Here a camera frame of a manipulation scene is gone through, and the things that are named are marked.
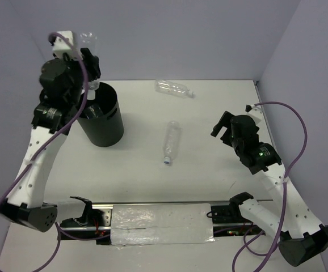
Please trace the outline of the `crushed clear bottle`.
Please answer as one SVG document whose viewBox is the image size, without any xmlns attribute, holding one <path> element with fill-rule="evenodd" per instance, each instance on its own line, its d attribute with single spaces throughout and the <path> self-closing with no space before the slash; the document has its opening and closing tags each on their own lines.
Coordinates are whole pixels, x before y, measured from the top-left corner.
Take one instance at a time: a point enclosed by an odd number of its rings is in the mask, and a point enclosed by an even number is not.
<svg viewBox="0 0 328 272">
<path fill-rule="evenodd" d="M 96 46 L 98 38 L 92 32 L 80 33 L 81 53 L 89 76 L 88 100 L 95 100 L 96 90 L 99 88 L 98 79 L 101 76 L 99 67 L 99 58 L 96 55 Z"/>
</svg>

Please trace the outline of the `clear bottle blue cap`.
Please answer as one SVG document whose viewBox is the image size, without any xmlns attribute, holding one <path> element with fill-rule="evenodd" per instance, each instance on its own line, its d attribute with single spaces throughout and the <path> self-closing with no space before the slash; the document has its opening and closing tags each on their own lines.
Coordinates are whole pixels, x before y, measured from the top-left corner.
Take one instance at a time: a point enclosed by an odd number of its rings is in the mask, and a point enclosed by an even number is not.
<svg viewBox="0 0 328 272">
<path fill-rule="evenodd" d="M 178 154 L 181 132 L 178 122 L 170 121 L 167 124 L 163 143 L 163 162 L 165 165 L 171 165 Z"/>
</svg>

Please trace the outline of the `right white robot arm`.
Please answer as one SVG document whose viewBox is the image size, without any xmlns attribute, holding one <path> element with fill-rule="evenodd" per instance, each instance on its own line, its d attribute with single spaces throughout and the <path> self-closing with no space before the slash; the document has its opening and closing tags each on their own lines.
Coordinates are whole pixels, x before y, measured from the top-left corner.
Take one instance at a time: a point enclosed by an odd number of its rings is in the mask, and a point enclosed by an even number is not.
<svg viewBox="0 0 328 272">
<path fill-rule="evenodd" d="M 275 239 L 283 258 L 297 267 L 328 248 L 328 225 L 310 210 L 291 180 L 285 176 L 284 164 L 275 148 L 260 141 L 258 114 L 233 115 L 226 111 L 211 135 L 233 148 L 240 162 L 258 179 L 277 205 L 277 216 L 262 206 L 250 193 L 231 197 L 226 206 L 213 206 L 211 218 L 222 223 L 227 217 L 236 222 L 251 221 Z"/>
</svg>

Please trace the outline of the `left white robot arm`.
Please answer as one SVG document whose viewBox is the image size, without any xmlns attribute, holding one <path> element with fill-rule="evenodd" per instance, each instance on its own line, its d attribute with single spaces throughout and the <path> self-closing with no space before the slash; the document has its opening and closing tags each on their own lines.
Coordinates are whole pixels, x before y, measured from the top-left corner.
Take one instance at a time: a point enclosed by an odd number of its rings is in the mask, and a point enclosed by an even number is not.
<svg viewBox="0 0 328 272">
<path fill-rule="evenodd" d="M 0 200 L 0 215 L 7 220 L 47 232 L 61 211 L 44 202 L 45 186 L 59 149 L 65 142 L 73 118 L 82 105 L 85 67 L 88 80 L 101 76 L 99 58 L 89 49 L 80 50 L 82 63 L 68 54 L 43 64 L 39 82 L 42 90 L 33 112 L 28 149 L 16 185 Z"/>
</svg>

